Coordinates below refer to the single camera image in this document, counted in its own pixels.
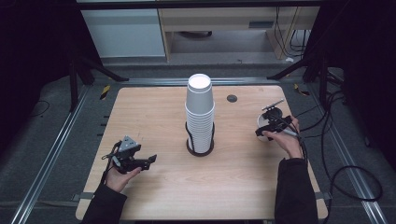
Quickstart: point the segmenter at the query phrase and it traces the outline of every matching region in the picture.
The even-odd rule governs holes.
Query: metal frame
[[[266,77],[212,77],[214,86],[237,85],[268,85],[277,84],[279,81],[268,80]],[[133,86],[187,86],[188,78],[130,78],[129,81],[120,82],[121,85]]]
[[[20,205],[18,206],[14,217],[11,220],[11,223],[25,223],[30,213],[32,212],[33,207],[35,206],[35,202],[37,201],[41,190],[44,188],[50,172],[64,147],[67,136],[73,128],[78,114],[81,111],[82,106],[84,105],[85,98],[89,89],[89,86],[83,86],[83,89],[79,96],[79,103],[77,104],[76,109],[73,112],[70,112],[67,116],[67,119],[64,122],[64,126],[59,132],[54,144],[49,151],[47,158],[44,160],[43,165],[41,166],[37,176],[35,177],[35,181],[29,188],[26,195],[23,197]]]

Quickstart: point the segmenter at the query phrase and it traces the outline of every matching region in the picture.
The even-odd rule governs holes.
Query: stack of white cups
[[[210,77],[195,74],[189,78],[186,98],[188,147],[194,155],[213,149],[215,102]]]

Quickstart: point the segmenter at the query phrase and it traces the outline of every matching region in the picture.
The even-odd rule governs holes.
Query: black sleeve
[[[126,199],[125,195],[110,189],[106,185],[100,185],[94,193],[81,224],[119,223]]]
[[[275,220],[276,224],[318,223],[317,200],[303,159],[279,164]]]

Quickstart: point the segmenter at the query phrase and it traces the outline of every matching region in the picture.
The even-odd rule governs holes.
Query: wooden tabletop
[[[192,156],[186,148],[186,87],[121,89],[94,159],[84,192],[95,192],[114,144],[129,135],[142,145],[136,159],[157,154],[148,171],[133,178],[121,219],[204,220],[274,218],[279,162],[287,154],[275,141],[261,142],[254,133],[262,108],[285,99],[277,107],[290,114],[278,86],[215,86],[213,151]],[[237,96],[235,103],[227,96]],[[315,191],[318,183],[309,166]],[[81,200],[76,216],[82,219],[90,200]],[[325,218],[323,200],[318,216]]]

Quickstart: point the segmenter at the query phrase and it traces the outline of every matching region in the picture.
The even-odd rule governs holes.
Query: aluminum rail
[[[312,85],[308,85],[310,92],[316,92]],[[313,97],[318,105],[320,105],[320,101],[318,97],[313,94]],[[324,111],[321,107],[319,107],[320,113],[323,115]],[[334,143],[335,149],[337,150],[338,155],[344,165],[354,165],[357,163],[353,160],[351,154],[349,153],[347,146],[345,145],[341,134],[338,132],[335,125],[330,126],[330,134],[332,142]],[[374,198],[374,194],[371,191],[367,181],[362,175],[360,170],[351,170],[347,169],[346,173],[348,174],[350,181],[356,190],[356,193],[361,198]],[[382,212],[379,204],[377,202],[361,202],[364,210],[367,213],[371,223],[373,224],[388,224],[387,219],[385,218],[384,213]]]
[[[47,158],[44,160],[43,165],[40,168],[37,176],[35,177],[35,181],[32,186],[29,188],[26,195],[23,197],[20,205],[18,206],[14,217],[11,220],[11,223],[25,223],[30,213],[32,212],[33,207],[35,206],[35,202],[44,188],[44,185],[50,175],[50,172],[55,165],[56,160],[58,159],[59,154],[62,151],[64,146],[64,142],[67,139],[67,136],[70,134],[70,131],[78,117],[79,112],[81,111],[82,106],[84,105],[86,95],[90,87],[83,86],[81,90],[81,94],[78,97],[79,103],[77,104],[76,109],[69,113],[66,121],[64,122],[64,126],[60,130],[54,144],[52,145]]]
[[[265,85],[277,84],[277,80],[268,80],[266,77],[229,77],[229,78],[210,78],[212,85]],[[130,78],[129,81],[119,82],[120,85],[133,86],[187,86],[189,79],[186,78]]]
[[[198,7],[321,7],[344,4],[346,0],[165,0],[140,2],[57,3],[55,7],[80,10],[198,8]]]

